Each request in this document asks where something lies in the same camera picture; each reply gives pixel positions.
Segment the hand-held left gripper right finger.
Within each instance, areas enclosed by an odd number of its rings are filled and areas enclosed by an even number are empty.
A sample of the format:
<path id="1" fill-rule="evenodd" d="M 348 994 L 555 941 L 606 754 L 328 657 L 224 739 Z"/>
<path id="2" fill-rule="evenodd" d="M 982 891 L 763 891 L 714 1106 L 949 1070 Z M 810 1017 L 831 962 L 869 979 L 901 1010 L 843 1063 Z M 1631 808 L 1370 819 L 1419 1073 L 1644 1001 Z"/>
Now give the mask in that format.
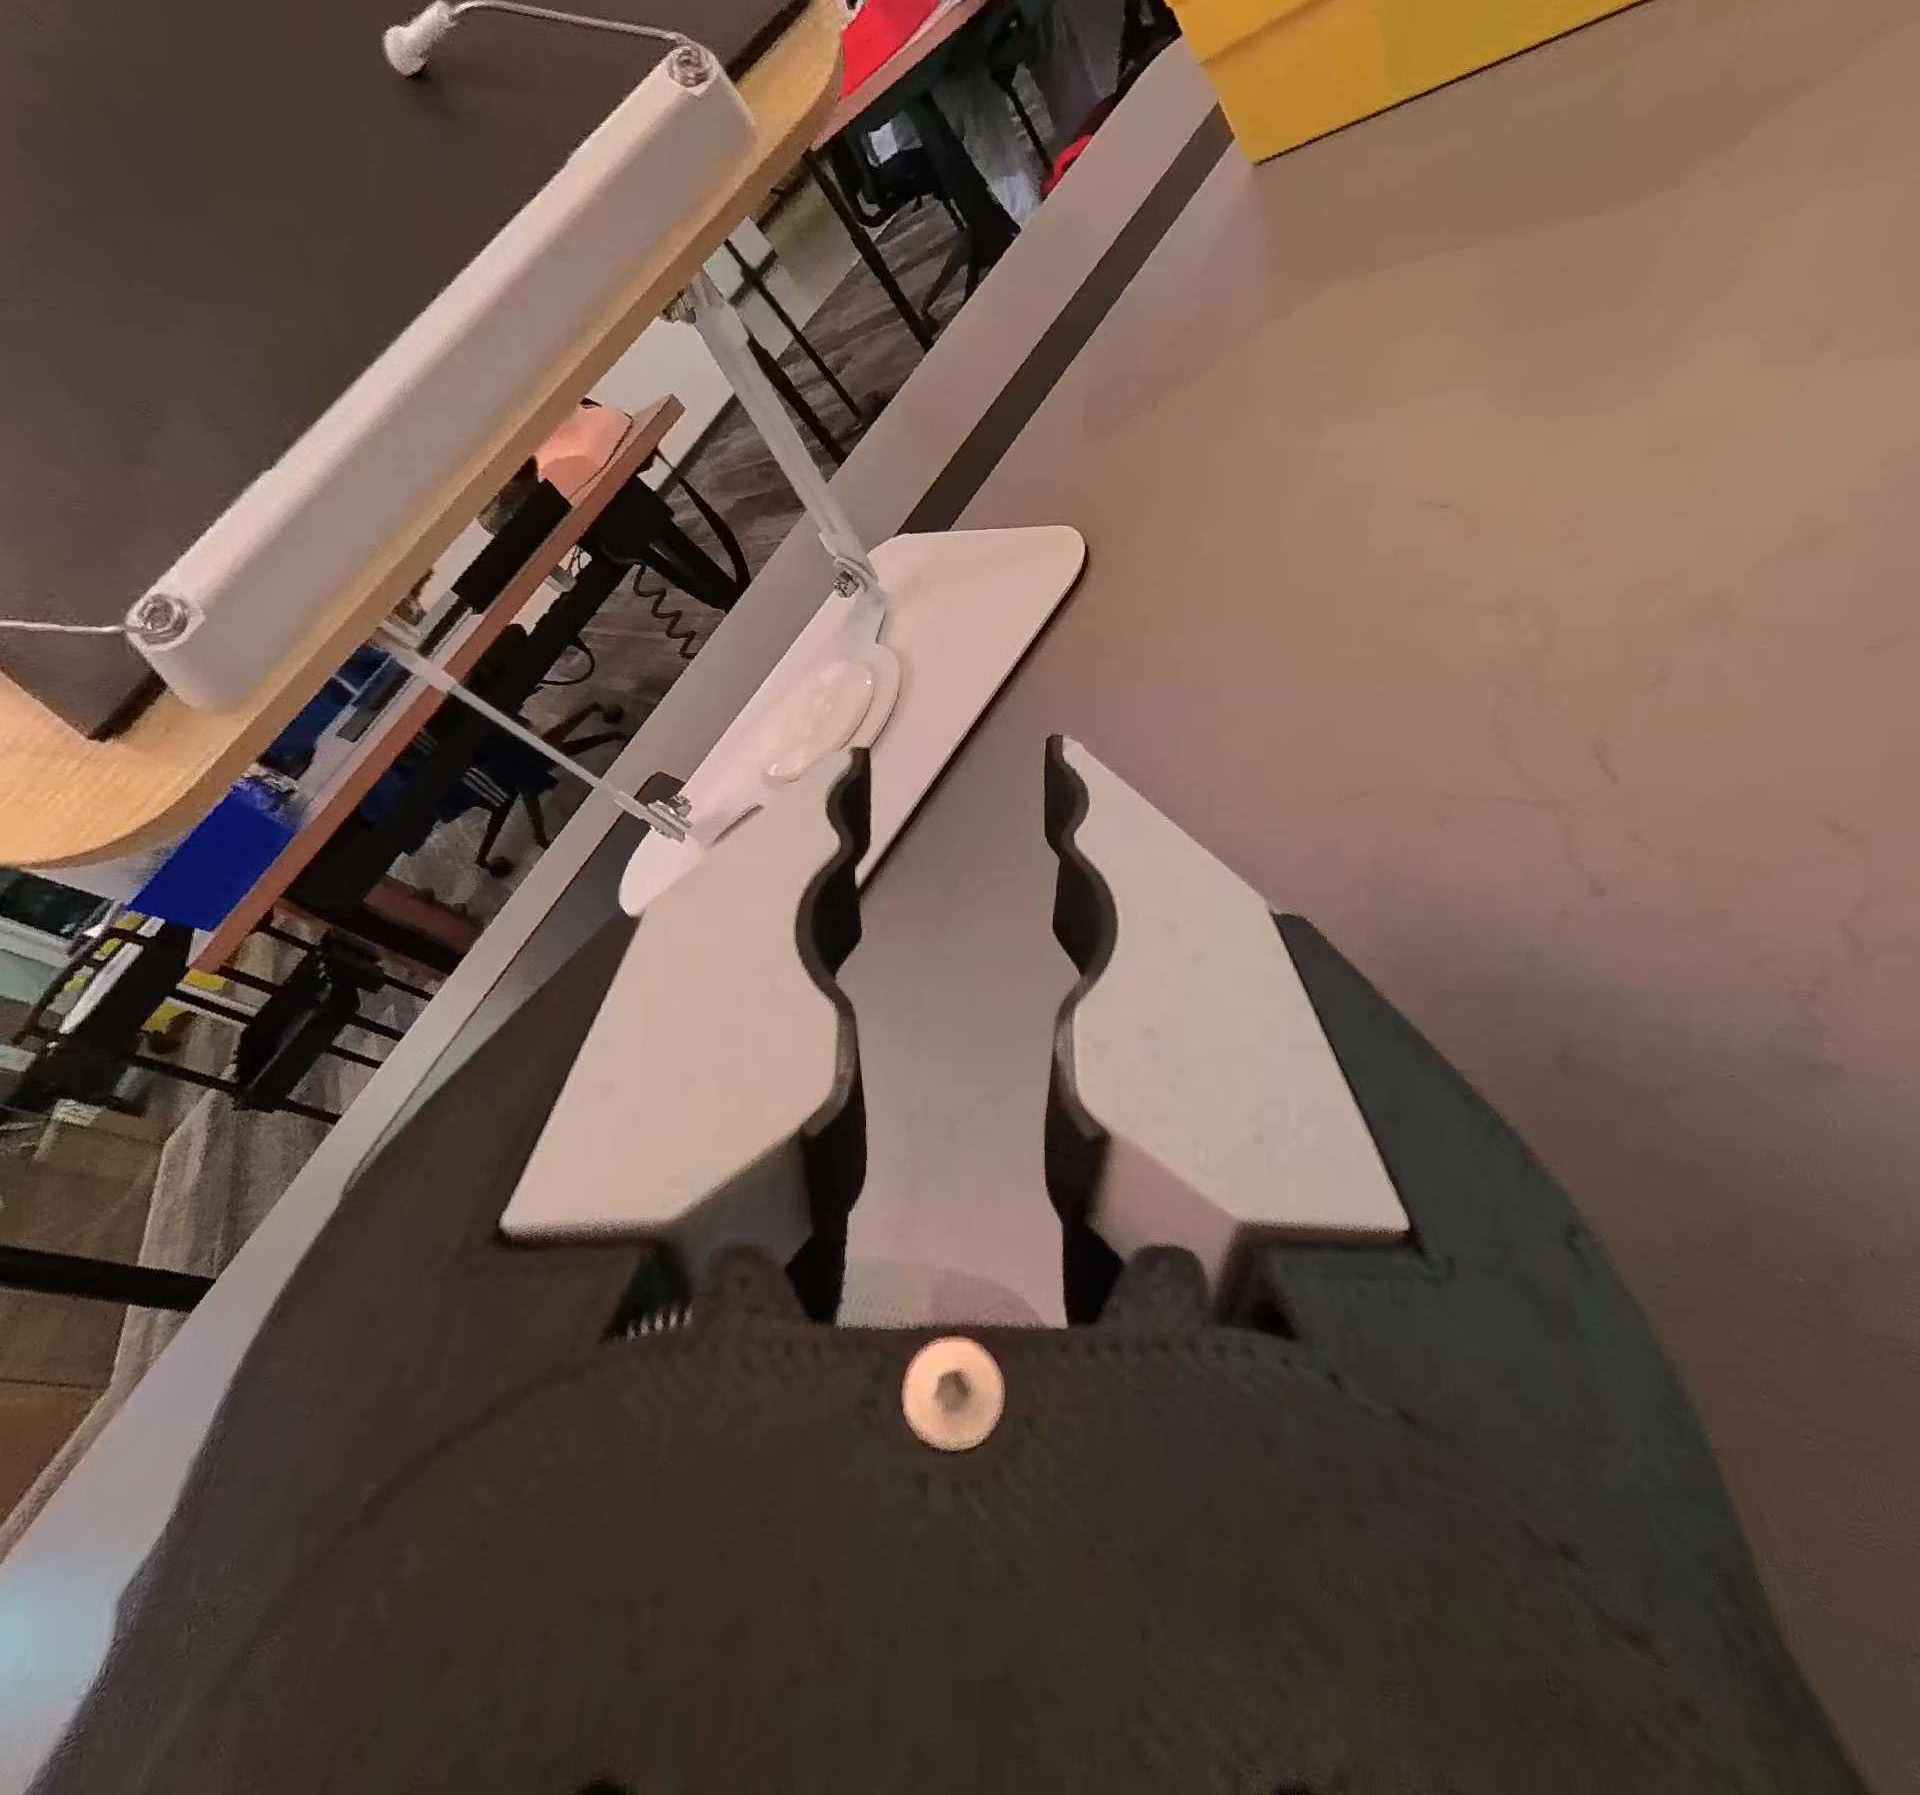
<path id="1" fill-rule="evenodd" d="M 1187 1253 L 1230 1313 L 1270 1243 L 1392 1249 L 1412 1214 L 1279 912 L 1078 739 L 1044 750 L 1053 931 L 1075 969 L 1050 1049 L 1044 1182 L 1064 1309 Z"/>

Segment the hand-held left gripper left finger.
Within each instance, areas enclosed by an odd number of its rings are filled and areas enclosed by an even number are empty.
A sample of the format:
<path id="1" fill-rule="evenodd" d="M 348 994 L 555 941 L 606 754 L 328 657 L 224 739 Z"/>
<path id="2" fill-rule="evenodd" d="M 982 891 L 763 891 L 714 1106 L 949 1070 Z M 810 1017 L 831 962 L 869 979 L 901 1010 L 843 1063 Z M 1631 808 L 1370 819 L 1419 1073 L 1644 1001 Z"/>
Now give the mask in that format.
<path id="1" fill-rule="evenodd" d="M 772 1259 L 814 1320 L 846 1285 L 865 1178 L 857 1020 L 872 758 L 826 754 L 636 917 L 627 951 L 509 1196 L 510 1243 L 659 1252 L 688 1288 Z"/>

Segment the person's left hand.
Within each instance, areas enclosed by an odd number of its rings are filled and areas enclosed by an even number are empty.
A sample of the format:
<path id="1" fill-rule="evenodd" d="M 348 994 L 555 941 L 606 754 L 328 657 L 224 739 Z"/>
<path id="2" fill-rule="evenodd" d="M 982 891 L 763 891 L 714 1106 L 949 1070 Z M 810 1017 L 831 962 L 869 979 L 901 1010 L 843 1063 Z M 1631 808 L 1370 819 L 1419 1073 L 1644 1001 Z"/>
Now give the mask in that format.
<path id="1" fill-rule="evenodd" d="M 1044 1314 L 1017 1291 L 924 1263 L 850 1259 L 838 1328 L 1039 1328 Z"/>

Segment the blue storage box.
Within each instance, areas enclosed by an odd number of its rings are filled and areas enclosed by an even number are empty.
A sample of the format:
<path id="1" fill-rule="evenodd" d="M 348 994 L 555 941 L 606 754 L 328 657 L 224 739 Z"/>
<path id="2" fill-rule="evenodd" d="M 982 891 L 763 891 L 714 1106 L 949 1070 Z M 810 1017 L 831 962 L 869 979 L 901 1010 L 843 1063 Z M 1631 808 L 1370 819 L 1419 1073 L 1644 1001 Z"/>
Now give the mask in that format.
<path id="1" fill-rule="evenodd" d="M 195 931 L 216 931 L 301 836 L 303 801 L 281 775 L 244 775 L 122 905 Z"/>

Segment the red plastic bin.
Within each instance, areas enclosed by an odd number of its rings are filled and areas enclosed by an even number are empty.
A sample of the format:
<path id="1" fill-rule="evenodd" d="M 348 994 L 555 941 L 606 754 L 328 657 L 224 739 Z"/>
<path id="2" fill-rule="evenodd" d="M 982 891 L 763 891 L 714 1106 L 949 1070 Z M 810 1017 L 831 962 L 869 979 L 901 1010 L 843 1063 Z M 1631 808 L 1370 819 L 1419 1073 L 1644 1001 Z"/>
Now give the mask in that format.
<path id="1" fill-rule="evenodd" d="M 842 95 L 851 98 L 872 81 L 939 9 L 940 0 L 864 0 L 843 30 Z"/>

